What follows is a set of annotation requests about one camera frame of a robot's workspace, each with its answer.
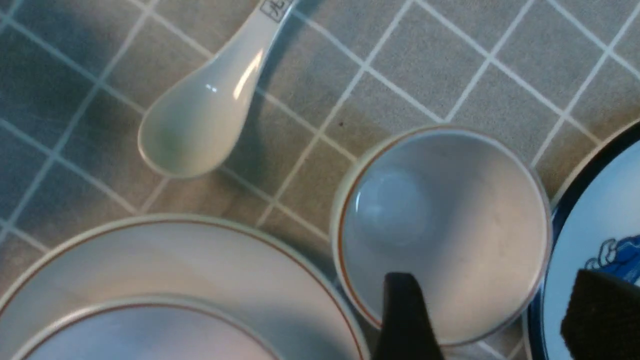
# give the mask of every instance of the white grout line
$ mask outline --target white grout line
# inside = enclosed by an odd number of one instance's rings
[[[241,185],[243,185],[244,187],[249,189],[249,191],[253,192],[255,195],[260,197],[262,200],[265,200],[268,203],[273,202],[275,204],[275,208],[279,209],[280,211],[282,211],[286,215],[289,215],[289,217],[291,217],[293,220],[295,220],[297,223],[299,223],[300,226],[302,226],[305,229],[309,230],[311,233],[314,233],[316,236],[318,236],[318,237],[320,237],[320,238],[322,238],[324,240],[327,240],[327,241],[329,240],[329,236],[326,233],[324,233],[322,230],[318,229],[315,225],[313,225],[310,222],[306,221],[305,219],[301,218],[298,214],[294,213],[287,206],[284,206],[283,204],[281,204],[281,203],[279,203],[277,201],[274,201],[273,198],[271,196],[269,196],[269,194],[267,194],[266,192],[263,192],[262,190],[258,189],[255,185],[253,185],[250,182],[248,182],[247,180],[243,179],[240,175],[236,174],[233,170],[231,170],[229,168],[226,168],[226,167],[221,167],[220,171],[225,173],[226,175],[230,176],[234,180],[236,180],[238,183],[240,183]]]
[[[562,16],[564,16],[569,22],[571,22],[584,36],[588,37],[589,40],[594,42],[599,48],[602,50],[606,49],[607,46],[600,40],[594,33],[592,33],[587,27],[582,25],[582,23],[576,19],[567,9],[563,8],[560,4],[556,2],[556,0],[547,0],[551,6],[553,6]]]
[[[389,79],[385,78],[382,74],[380,74],[376,69],[372,67],[366,67],[366,71],[370,73],[374,78],[378,79],[381,83],[386,85],[391,91],[395,92],[398,96],[402,97],[406,102],[413,105],[414,108],[418,109],[421,113],[427,115],[431,120],[435,122],[444,122],[444,120],[436,115],[433,111],[427,109],[426,106],[422,105],[418,100],[409,95],[406,91],[398,87],[396,84],[392,83]]]
[[[145,203],[142,204],[142,207],[140,207],[140,210],[138,211],[139,215],[144,215],[149,211],[149,209],[154,205],[154,202],[158,199],[158,197],[160,197],[166,186],[169,185],[169,181],[170,179],[168,177],[164,177],[162,180],[160,180],[160,183],[158,183],[154,191],[151,192],[151,195],[149,195]]]
[[[483,349],[484,351],[486,351],[489,354],[493,355],[496,359],[498,359],[498,360],[507,360],[507,358],[504,357],[504,355],[502,355],[499,352],[497,352],[494,348],[489,346],[489,344],[485,343],[484,341],[478,341],[477,344],[481,349]]]
[[[504,32],[502,37],[500,37],[498,42],[493,46],[493,49],[489,53],[489,56],[486,59],[484,59],[484,62],[480,66],[480,69],[478,69],[478,71],[471,78],[471,81],[469,82],[465,90],[460,95],[460,98],[458,99],[458,101],[456,101],[456,104],[453,106],[453,108],[451,108],[451,111],[445,118],[446,122],[451,122],[451,120],[456,116],[456,114],[458,113],[458,110],[460,110],[460,108],[462,107],[462,104],[467,100],[467,97],[469,96],[471,91],[476,87],[478,81],[480,80],[484,72],[489,67],[491,59],[495,58],[495,56],[498,54],[500,49],[502,49],[502,46],[507,42],[507,39],[511,36],[511,34],[513,34],[514,30],[520,24],[520,22],[524,18],[524,15],[526,15],[526,13],[529,11],[529,9],[531,8],[534,2],[535,0],[528,0],[522,6],[522,8],[520,9],[520,12],[518,12],[518,15],[515,17],[515,19],[513,19],[513,21],[511,22],[507,30]]]
[[[7,228],[7,234],[8,233],[13,233],[14,235],[16,235],[20,240],[28,243],[29,245],[31,245],[32,247],[40,250],[43,253],[47,253],[49,251],[49,248],[46,247],[45,245],[43,245],[41,242],[39,242],[38,240],[36,240],[34,237],[32,237],[31,235],[25,233],[24,231],[21,231],[20,229],[17,229],[16,227],[9,227],[9,225],[2,219],[0,218],[0,227],[4,227]]]
[[[189,35],[185,34],[178,27],[173,25],[171,22],[166,20],[164,17],[158,15],[155,12],[151,12],[150,16],[164,25],[167,29],[169,29],[173,34],[178,36],[183,42],[189,44],[193,49],[198,51],[201,55],[205,56],[207,59],[211,59],[215,54],[210,52],[206,47],[200,45],[196,40],[193,40]]]
[[[464,31],[462,31],[459,27],[449,21],[444,15],[435,10],[431,5],[429,5],[425,0],[415,0],[415,2],[420,5],[423,9],[427,10],[428,13],[431,14],[434,18],[440,21],[444,26],[446,26],[449,30],[453,31],[456,35],[462,38],[466,43],[468,43],[471,47],[473,47],[480,55],[485,58],[489,57],[489,53],[487,50],[484,50],[484,47],[480,46],[474,39],[472,39],[469,35],[467,35]]]
[[[551,140],[556,137],[556,134],[558,134],[558,131],[560,131],[563,124],[564,117],[561,116],[558,121],[556,121],[556,124],[554,124],[554,126],[551,128],[551,131],[549,131],[549,134],[545,138],[545,141],[543,141],[542,145],[540,145],[540,148],[536,152],[536,155],[533,157],[533,160],[531,160],[531,164],[529,165],[529,167],[536,168],[536,165],[538,165],[538,162],[540,161],[540,159],[542,159],[542,156],[545,154],[545,151],[551,144]]]
[[[587,27],[585,27],[578,19],[576,19],[567,9],[563,8],[562,5],[558,4],[556,0],[547,0],[562,16],[564,16],[569,22],[571,22],[580,32],[584,34],[587,38],[589,38],[592,42],[594,42],[599,48],[604,50],[608,56],[610,56],[613,60],[618,62],[620,65],[625,67],[627,70],[631,71],[633,75],[637,79],[640,79],[640,72],[633,67],[629,62],[624,60],[620,55],[614,52],[615,46],[606,46],[594,33],[592,33]],[[634,11],[631,13],[631,16],[627,19],[625,24],[622,26],[616,37],[613,39],[612,43],[617,44],[622,36],[625,34],[629,26],[633,23],[633,20],[637,17],[637,12],[639,8],[636,6]]]
[[[18,203],[16,208],[13,210],[13,213],[11,214],[11,216],[7,221],[9,227],[13,227],[15,225],[17,219],[22,214],[22,211],[24,210],[24,208],[26,208],[32,196],[35,194],[36,190],[40,186],[40,183],[42,183],[42,181],[45,179],[45,176],[49,172],[49,169],[51,169],[51,167],[53,166],[56,158],[59,156],[60,151],[67,144],[68,139],[71,137],[71,134],[74,128],[76,127],[77,123],[80,121],[80,118],[82,117],[82,115],[84,115],[85,110],[89,107],[89,104],[93,101],[93,98],[97,95],[105,79],[111,74],[111,71],[115,68],[120,58],[124,55],[126,50],[128,50],[129,46],[133,43],[133,39],[135,38],[135,36],[138,34],[140,29],[144,25],[145,20],[147,19],[151,9],[153,9],[153,7],[158,3],[158,1],[159,0],[151,0],[148,8],[142,14],[140,14],[140,17],[138,18],[134,26],[129,30],[127,37],[125,38],[122,45],[118,49],[118,52],[114,55],[111,61],[109,61],[109,63],[106,65],[105,69],[102,71],[102,73],[98,77],[97,82],[93,84],[93,87],[87,93],[82,103],[79,105],[77,111],[74,113],[73,117],[71,118],[71,121],[67,125],[65,132],[60,136],[60,139],[58,139],[58,141],[56,142],[56,145],[54,146],[51,152],[51,155],[49,155],[49,157],[45,160],[44,164],[42,165],[42,168],[38,171],[33,181],[31,182],[27,190],[24,192],[20,202]],[[3,231],[0,233],[0,243],[4,241],[7,232],[8,231],[6,229],[3,229]]]
[[[523,347],[524,347],[524,338],[522,338],[522,339],[520,339],[520,341],[518,341],[518,344],[509,353],[509,356],[507,356],[507,359],[508,360],[513,360],[513,358],[518,355],[518,353],[520,352],[520,350],[522,350]]]
[[[356,84],[359,82],[360,78],[362,78],[362,75],[365,72],[365,68],[371,64],[371,62],[373,61],[373,58],[375,58],[378,52],[380,51],[380,49],[382,49],[385,42],[391,36],[391,33],[393,32],[393,30],[395,30],[395,28],[398,26],[398,24],[400,23],[400,20],[404,17],[404,14],[409,10],[409,7],[411,6],[412,3],[413,3],[413,0],[406,0],[402,5],[402,7],[400,7],[400,10],[398,11],[398,13],[391,20],[391,23],[389,24],[385,32],[382,34],[381,38],[378,40],[378,42],[374,46],[371,53],[369,53],[364,63],[360,67],[360,69],[358,69],[358,72],[355,74],[355,76],[353,77],[349,85],[347,85],[347,88],[343,91],[342,95],[336,102],[335,106],[329,112],[329,115],[327,115],[323,124],[318,129],[318,132],[316,133],[316,135],[314,135],[313,139],[311,139],[311,142],[307,145],[307,147],[304,150],[302,150],[300,157],[294,164],[293,168],[291,169],[287,177],[285,177],[284,181],[280,185],[280,188],[278,189],[275,196],[273,197],[273,201],[269,204],[269,206],[264,210],[264,212],[258,219],[258,222],[256,223],[258,227],[264,223],[264,221],[267,219],[271,211],[273,211],[273,208],[275,207],[275,202],[280,200],[280,197],[282,196],[282,194],[284,194],[284,191],[286,191],[287,187],[289,186],[289,184],[291,183],[295,175],[298,173],[298,170],[302,167],[302,164],[304,164],[304,162],[307,160],[307,157],[311,153],[311,150],[314,148],[314,146],[320,139],[319,135],[324,133],[324,130],[329,126],[329,123],[336,116],[336,114],[338,113],[338,111],[340,110],[344,102],[349,98],[349,96],[351,95],[351,92],[356,87]]]
[[[6,13],[0,13],[0,34],[6,29],[7,25],[9,25],[9,21],[13,18],[13,14],[20,8],[20,5],[24,0],[15,0],[9,9],[7,9]]]
[[[295,111],[290,109],[290,107],[288,107],[282,101],[278,100],[275,96],[269,94],[268,92],[264,91],[263,89],[261,89],[259,87],[257,87],[255,89],[255,92],[258,93],[259,95],[263,96],[271,104],[274,104],[277,108],[282,110],[282,112],[284,112],[285,114],[290,116],[292,119],[294,119],[300,125],[304,126],[307,130],[311,131],[312,134],[314,134],[314,135],[318,134],[318,130],[313,125],[309,124],[309,122],[306,121],[302,116],[298,115]],[[339,153],[341,153],[342,155],[347,157],[347,159],[349,159],[351,162],[354,162],[354,161],[356,161],[358,159],[357,156],[355,156],[354,154],[351,154],[351,152],[349,152],[347,149],[343,148],[339,143],[333,141],[331,138],[326,136],[324,133],[319,134],[319,136],[320,136],[320,138],[322,140],[324,140],[326,143],[331,145],[336,151],[338,151]]]
[[[78,167],[76,164],[72,163],[71,161],[63,158],[59,154],[55,154],[52,150],[47,148],[45,145],[40,143],[38,140],[35,140],[34,138],[30,137],[26,133],[22,132],[20,129],[15,127],[12,123],[8,122],[5,119],[0,119],[0,127],[2,127],[5,130],[9,131],[13,136],[16,136],[17,138],[19,138],[23,142],[26,142],[27,144],[29,144],[29,145],[35,147],[36,149],[38,149],[39,151],[43,152],[45,155],[47,155],[47,157],[53,158],[54,160],[59,162],[61,165],[63,165],[67,169],[71,170],[72,172],[75,172],[78,176],[80,176],[83,179],[85,179],[88,183],[94,185],[96,188],[98,188],[99,190],[104,192],[107,196],[111,197],[111,199],[113,199],[115,202],[119,203],[119,205],[121,205],[123,208],[125,208],[130,213],[134,213],[135,212],[135,207],[132,206],[131,204],[129,204],[128,201],[126,201],[122,196],[117,194],[108,185],[106,185],[102,181],[96,179],[91,174],[87,173],[81,167]]]
[[[60,155],[54,155],[54,156],[56,161],[58,161],[59,163],[67,167],[69,170],[75,172],[77,175],[82,177],[87,183],[94,185],[98,190],[105,193],[108,197],[110,197],[112,200],[117,202],[121,207],[127,210],[130,214],[134,215],[137,213],[137,210],[133,205],[129,204],[129,202],[125,198],[123,198],[118,193],[116,193],[116,191],[110,188],[107,184],[91,176],[89,173],[85,172],[82,168],[78,167],[76,164],[72,163],[71,161],[65,158],[62,158]]]
[[[102,85],[102,89],[107,94],[109,94],[109,95],[115,97],[116,99],[122,101],[124,104],[129,105],[129,107],[131,107],[133,110],[135,110],[140,115],[144,115],[144,113],[147,111],[142,105],[139,105],[138,103],[136,103],[135,101],[131,100],[130,98],[128,98],[123,93],[119,92],[118,90],[115,90],[114,88],[112,88],[111,86],[109,86],[107,84],[103,84]]]
[[[38,44],[41,48],[45,49],[49,54],[51,54],[56,59],[62,61],[71,69],[74,69],[76,72],[80,73],[80,75],[84,76],[91,82],[95,83],[98,79],[92,73],[88,72],[85,68],[78,65],[74,60],[71,60],[67,55],[64,55],[60,50],[55,47],[49,45],[47,42],[42,40],[38,35],[29,31],[29,29],[25,28],[22,24],[18,23],[13,19],[8,19],[7,24],[12,28],[16,29],[20,34],[24,35],[29,40]]]
[[[424,0],[416,0],[427,12],[429,12],[433,17],[438,19],[444,26],[453,31],[455,34],[460,36],[464,41],[466,41],[471,47],[473,47],[477,52],[487,57],[498,69],[500,69],[503,73],[509,76],[513,81],[515,81],[518,85],[525,88],[528,92],[530,92],[537,100],[542,102],[548,108],[553,110],[556,114],[562,116],[564,111],[558,108],[554,103],[552,103],[549,99],[547,99],[544,95],[542,95],[539,91],[537,91],[533,86],[531,86],[528,82],[522,79],[519,75],[509,69],[506,65],[504,65],[500,60],[496,59],[496,57],[492,56],[490,53],[487,53],[486,50],[482,48],[475,40],[473,40],[470,36],[468,36],[464,31],[458,28],[451,21],[447,20],[442,14],[438,13],[431,5],[427,4]],[[598,143],[600,140],[590,131],[588,131],[584,126],[576,122],[571,118],[567,118],[567,121],[571,122],[577,129],[579,129],[582,133],[592,139],[594,142]]]
[[[15,22],[13,19],[8,19],[7,24],[10,25],[16,31],[18,31],[20,34],[24,35],[29,40],[38,44],[42,49],[46,50],[51,56],[53,56],[57,60],[62,61],[65,65],[69,66],[71,69],[80,73],[80,75],[84,76],[87,80],[91,81],[92,83],[98,82],[98,79],[95,77],[95,75],[88,72],[84,67],[76,63],[73,59],[69,58],[67,55],[63,54],[60,50],[49,45],[47,42],[42,40],[38,35],[30,32],[29,29],[25,28],[20,23]],[[129,105],[138,113],[144,113],[145,109],[142,106],[140,106],[133,100],[127,98],[124,94],[120,93],[118,90],[115,90],[114,88],[112,88],[107,84],[102,84],[102,89],[107,93],[111,94],[113,97],[116,97],[117,99]]]
[[[580,130],[585,135],[587,135],[597,145],[602,143],[602,141],[599,138],[597,138],[595,135],[591,134],[590,131],[588,131],[580,122],[576,121],[570,114],[571,114],[571,111],[573,110],[573,108],[575,107],[575,105],[578,103],[578,101],[579,101],[580,97],[582,96],[582,94],[586,91],[586,89],[589,86],[589,84],[592,82],[592,80],[598,74],[598,71],[600,71],[600,69],[604,65],[605,61],[610,57],[611,54],[613,54],[613,49],[616,47],[616,45],[618,45],[618,42],[624,37],[625,32],[631,26],[631,24],[633,23],[635,18],[638,16],[638,13],[640,13],[640,3],[638,3],[638,5],[634,9],[634,11],[629,15],[629,17],[627,18],[625,23],[622,25],[622,27],[620,28],[620,30],[616,34],[616,36],[613,38],[613,40],[611,40],[611,43],[604,49],[604,53],[602,54],[600,59],[598,59],[598,62],[596,63],[596,65],[593,67],[593,69],[591,70],[591,72],[589,73],[587,78],[581,84],[581,86],[578,89],[577,93],[573,96],[573,99],[571,99],[571,101],[569,102],[567,107],[564,109],[563,113],[560,116],[560,119],[558,119],[557,123],[555,124],[553,129],[551,129],[551,132],[547,135],[545,141],[542,143],[542,146],[540,147],[540,149],[538,149],[538,152],[536,153],[533,161],[531,162],[531,167],[532,168],[536,167],[536,165],[538,164],[539,160],[544,155],[544,152],[547,150],[547,148],[551,144],[551,141],[553,140],[553,137],[556,136],[557,132],[560,130],[560,128],[562,127],[562,125],[564,124],[565,121],[567,121],[571,125],[575,126],[578,130]]]
[[[34,248],[36,248],[38,250],[40,250],[44,254],[48,253],[51,250],[48,246],[44,245],[43,243],[41,243],[39,240],[37,240],[33,236],[25,233],[24,231],[22,231],[22,230],[20,230],[20,229],[18,229],[16,227],[12,227],[9,232],[13,233],[20,240],[26,242],[27,244],[33,246]]]
[[[562,114],[563,111],[560,108],[558,108],[554,103],[552,103],[551,100],[547,99],[544,95],[539,93],[533,86],[531,86],[528,82],[524,81],[524,79],[522,79],[518,74],[513,72],[511,69],[506,67],[506,65],[504,65],[501,61],[495,60],[493,64],[498,69],[500,69],[503,73],[509,76],[513,81],[515,81],[518,85],[522,86],[523,88],[525,88],[525,90],[530,92],[539,102],[542,102],[545,106],[550,108],[554,113],[558,115]]]
[[[635,77],[638,80],[640,80],[640,71],[638,71],[635,67],[629,64],[627,60],[623,59],[622,57],[620,57],[620,55],[616,53],[611,53],[611,58],[613,60],[616,60],[620,65],[622,65],[625,69],[629,70],[629,72],[631,72],[633,75],[635,75]]]
[[[309,230],[311,233],[314,233],[320,239],[323,239],[323,240],[326,240],[327,242],[329,242],[329,236],[324,231],[318,229],[314,224],[311,224],[310,222],[308,222],[305,219],[301,218],[298,214],[293,212],[293,210],[289,209],[287,206],[284,206],[283,204],[281,204],[281,203],[276,201],[275,202],[275,208],[279,209],[280,211],[282,211],[283,213],[285,213],[286,215],[291,217],[297,223],[302,225],[302,227],[304,227],[305,229]]]
[[[295,17],[297,17],[299,20],[309,25],[309,27],[311,27],[312,29],[316,30],[318,33],[323,35],[327,40],[329,40],[329,42],[331,42],[338,49],[340,49],[347,57],[353,60],[356,64],[358,64],[359,66],[362,66],[364,64],[363,59],[361,59],[353,51],[349,50],[349,48],[346,45],[344,45],[340,40],[338,40],[337,37],[331,34],[327,29],[323,28],[320,24],[309,19],[306,15],[302,14],[301,12],[295,9],[293,10],[292,14]]]
[[[23,133],[22,130],[18,129],[15,125],[8,122],[7,120],[0,118],[0,127],[3,127],[5,130],[9,131],[13,136],[35,147],[36,149],[43,152],[44,154],[48,156],[51,155],[51,150],[49,150],[48,147],[42,145],[42,143],[30,137],[26,133]]]

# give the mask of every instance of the gray tile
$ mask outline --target gray tile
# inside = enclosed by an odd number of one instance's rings
[[[433,124],[429,117],[365,73],[325,133],[359,156],[392,135]]]
[[[520,350],[511,358],[511,360],[529,360],[527,356],[527,349],[523,346]]]
[[[269,55],[260,87],[319,127],[357,70],[329,40],[291,17]]]
[[[140,16],[127,0],[26,0],[16,20],[97,75]]]
[[[483,60],[458,35],[412,5],[373,67],[444,118]]]
[[[74,129],[63,156],[140,207],[161,176],[138,152],[141,115],[100,91]]]
[[[154,213],[193,213],[253,226],[267,202],[223,172],[171,180],[151,207]]]
[[[0,243],[0,297],[41,257],[42,252],[9,233]]]
[[[298,10],[364,59],[403,3],[404,0],[306,0]]]
[[[477,344],[443,349],[446,360],[498,360]]]
[[[0,117],[53,147],[91,83],[12,28],[0,49]]]
[[[312,137],[311,131],[256,95],[226,166],[274,195]]]
[[[640,17],[636,17],[627,32],[615,48],[616,53],[626,59],[633,67],[640,69]]]
[[[128,216],[119,204],[56,163],[18,218],[17,227],[48,247]]]
[[[594,148],[595,144],[591,139],[575,126],[568,122],[562,125],[536,164],[536,171],[547,189],[549,198],[556,194],[571,171]]]
[[[526,0],[428,0],[439,13],[491,51]]]
[[[156,12],[215,53],[257,3],[258,0],[161,0]]]
[[[350,166],[344,155],[318,141],[282,195],[282,204],[327,232],[333,195]]]
[[[154,19],[147,19],[108,83],[142,106],[201,66],[205,57]]]
[[[498,138],[529,162],[557,120],[558,115],[490,65],[453,122]]]
[[[604,139],[640,117],[640,80],[608,59],[572,111],[594,135]]]
[[[535,3],[509,37],[498,59],[560,108],[564,108],[602,51],[546,1]]]
[[[484,339],[484,342],[504,357],[509,357],[520,340],[522,340],[522,321],[518,318],[502,331]]]
[[[608,44],[638,3],[637,0],[557,0],[579,22]]]
[[[282,211],[274,209],[261,229],[296,249],[329,279],[336,276],[329,241],[307,230]]]
[[[0,127],[0,218],[20,202],[46,156]]]
[[[13,4],[14,0],[0,0],[0,11],[6,12]]]

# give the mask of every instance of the blue and white plate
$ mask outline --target blue and white plate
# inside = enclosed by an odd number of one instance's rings
[[[554,250],[527,312],[534,360],[569,360],[560,335],[578,269],[640,285],[640,122],[583,161],[553,213]]]

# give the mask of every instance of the white dinner plate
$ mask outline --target white dinner plate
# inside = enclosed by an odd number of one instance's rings
[[[284,359],[369,358],[348,305],[288,246],[224,220],[150,215],[76,236],[29,268],[0,299],[0,359],[74,311],[158,293],[215,304]]]
[[[281,360],[247,326],[203,302],[171,296],[114,300],[76,311],[13,360]]]
[[[581,268],[640,284],[640,122],[606,141],[561,190],[546,278],[525,322],[535,360],[570,360],[560,334]]]

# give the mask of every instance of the spoon bowl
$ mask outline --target spoon bowl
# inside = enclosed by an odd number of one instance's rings
[[[138,149],[151,168],[168,177],[195,177],[225,161],[240,137],[267,55],[296,2],[261,1],[216,56],[155,101],[138,132]]]

